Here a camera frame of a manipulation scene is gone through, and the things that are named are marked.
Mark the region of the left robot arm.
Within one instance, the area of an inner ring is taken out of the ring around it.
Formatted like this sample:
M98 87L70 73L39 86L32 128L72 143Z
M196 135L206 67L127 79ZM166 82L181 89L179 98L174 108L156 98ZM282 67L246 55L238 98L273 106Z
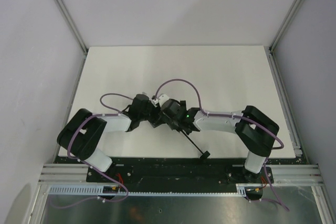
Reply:
M97 148L107 132L131 132L142 121L154 122L157 116L156 97L137 94L132 103L115 114L93 114L87 109L80 109L61 130L57 143L67 150L69 158L106 172L112 165L112 159Z

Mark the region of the black folding umbrella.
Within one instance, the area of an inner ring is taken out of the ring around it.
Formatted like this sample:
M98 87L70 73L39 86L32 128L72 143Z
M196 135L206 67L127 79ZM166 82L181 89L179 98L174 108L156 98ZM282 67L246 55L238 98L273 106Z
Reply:
M210 156L209 151L202 151L189 137L192 132L200 130L194 125L195 117L200 108L187 109L186 101L168 99L160 105L159 117L173 131L182 133L184 137L199 151L200 159L205 160Z

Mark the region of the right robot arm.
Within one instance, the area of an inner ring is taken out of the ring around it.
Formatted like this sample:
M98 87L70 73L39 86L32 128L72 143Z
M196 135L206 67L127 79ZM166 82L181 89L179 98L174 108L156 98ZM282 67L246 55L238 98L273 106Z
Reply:
M248 175L261 172L279 132L278 124L252 105L231 113L205 112L201 108L187 109L183 101L159 98L159 109L165 124L186 135L200 131L236 134L248 149L243 168Z

